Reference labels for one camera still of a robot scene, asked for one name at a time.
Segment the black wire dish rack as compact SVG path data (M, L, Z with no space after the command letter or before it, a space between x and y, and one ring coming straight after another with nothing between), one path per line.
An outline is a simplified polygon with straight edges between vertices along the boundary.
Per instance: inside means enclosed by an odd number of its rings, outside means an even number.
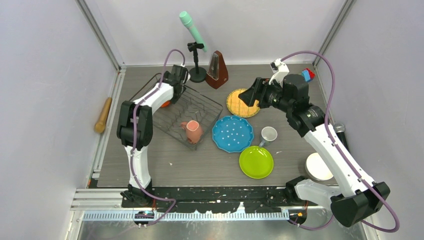
M164 143L167 138L195 151L211 131L222 111L223 106L220 103L186 85L184 93L176 103L160 107L152 115L153 136L150 143ZM181 123L192 120L198 122L203 130L203 135L196 144L188 141L185 130L180 127Z

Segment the pink ceramic mug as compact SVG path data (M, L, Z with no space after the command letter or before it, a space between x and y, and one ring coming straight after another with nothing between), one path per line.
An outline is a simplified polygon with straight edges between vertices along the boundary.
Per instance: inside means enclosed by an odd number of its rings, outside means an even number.
M204 133L200 123L195 120L181 122L180 127L185 130L187 140L192 145L197 144Z

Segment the white bowl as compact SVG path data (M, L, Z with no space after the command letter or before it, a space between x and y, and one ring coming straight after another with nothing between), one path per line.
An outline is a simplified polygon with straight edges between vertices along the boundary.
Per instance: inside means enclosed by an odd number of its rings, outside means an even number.
M307 157L305 161L305 170L312 179L317 181L328 181L334 177L324 160L317 152L314 152Z

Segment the orange bowl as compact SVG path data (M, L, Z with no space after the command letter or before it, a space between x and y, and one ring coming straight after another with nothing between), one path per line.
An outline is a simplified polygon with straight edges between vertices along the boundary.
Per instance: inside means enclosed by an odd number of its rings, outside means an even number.
M166 101L166 102L164 102L160 107L161 108L166 108L167 106L169 106L171 104L171 101L170 100L168 100L168 101Z

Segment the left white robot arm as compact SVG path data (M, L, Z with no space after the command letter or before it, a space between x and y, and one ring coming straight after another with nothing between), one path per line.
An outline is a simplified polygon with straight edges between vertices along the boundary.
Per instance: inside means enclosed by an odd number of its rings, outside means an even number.
M166 102L176 103L186 90L190 78L184 65L173 65L171 71L160 75L160 80L136 100L121 104L116 135L121 140L128 157L130 179L128 190L123 193L134 198L141 207L148 207L156 197L148 189L151 175L148 169L148 147L153 138L153 115Z

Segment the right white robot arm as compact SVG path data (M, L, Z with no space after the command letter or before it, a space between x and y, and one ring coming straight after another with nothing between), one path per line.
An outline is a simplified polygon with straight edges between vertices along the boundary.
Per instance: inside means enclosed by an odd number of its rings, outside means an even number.
M329 211L345 227L363 221L387 204L391 192L385 182L375 182L353 159L329 124L323 110L310 103L309 84L299 74L282 83L258 77L239 94L247 106L274 107L286 114L289 125L310 144L333 174L338 187L329 187L304 176L286 183L285 198L291 205L303 200Z

